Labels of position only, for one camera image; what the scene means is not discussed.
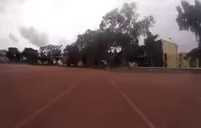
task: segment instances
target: wall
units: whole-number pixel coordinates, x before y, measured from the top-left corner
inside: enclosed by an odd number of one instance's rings
[[[163,58],[167,55],[167,67],[177,68],[178,63],[178,45],[166,40],[162,40]]]

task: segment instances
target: sky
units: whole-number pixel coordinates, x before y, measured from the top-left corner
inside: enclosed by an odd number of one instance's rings
[[[0,49],[66,46],[87,29],[98,29],[110,10],[128,0],[0,0]],[[151,28],[160,39],[171,38],[180,52],[197,46],[191,32],[179,31],[176,6],[181,0],[134,0],[141,16],[153,16]]]

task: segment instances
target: white lane line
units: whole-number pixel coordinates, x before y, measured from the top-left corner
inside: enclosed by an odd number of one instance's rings
[[[51,105],[55,104],[56,102],[61,100],[61,97],[70,93],[76,86],[78,86],[81,82],[83,82],[85,80],[85,78],[80,79],[78,82],[70,85],[69,88],[67,88],[65,91],[63,91],[58,97],[55,97],[51,102],[49,102],[48,104],[42,106],[40,109],[38,109],[36,112],[34,112],[32,115],[30,115],[28,118],[22,120],[21,122],[19,122],[17,125],[15,125],[13,128],[20,128],[22,126],[24,126],[25,124],[27,124],[29,121],[31,121],[32,119],[34,119],[35,117],[37,117],[41,112],[43,112],[45,109],[49,108]]]
[[[109,82],[117,89],[118,86],[109,80]],[[119,92],[122,94],[123,98],[127,101],[127,103],[134,109],[134,111],[145,121],[145,123],[149,126],[149,128],[156,128],[154,124],[141,112],[141,110],[133,103],[133,101],[124,93],[119,90]]]

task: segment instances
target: building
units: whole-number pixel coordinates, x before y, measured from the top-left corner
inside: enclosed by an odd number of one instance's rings
[[[178,45],[167,40],[162,40],[162,51],[164,67],[177,68],[179,65]]]

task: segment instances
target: foliage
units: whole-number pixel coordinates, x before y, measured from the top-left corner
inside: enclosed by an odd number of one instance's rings
[[[33,48],[25,48],[22,51],[21,55],[26,58],[28,63],[31,63],[31,64],[35,64],[39,57],[38,50],[35,50]]]
[[[162,41],[157,38],[158,35],[149,32],[144,40],[144,51],[150,58],[151,66],[163,66]]]
[[[140,54],[139,37],[149,32],[153,17],[140,17],[136,3],[125,3],[113,9],[102,19],[98,30],[87,30],[64,49],[69,64],[82,60],[87,66],[110,65],[135,61]]]
[[[16,47],[9,47],[7,51],[7,57],[11,61],[20,61],[21,54]]]
[[[199,42],[200,56],[198,57],[200,57],[201,64],[201,2],[195,0],[195,4],[190,5],[188,2],[182,1],[181,6],[177,7],[177,11],[178,17],[176,20],[180,30],[193,32]]]

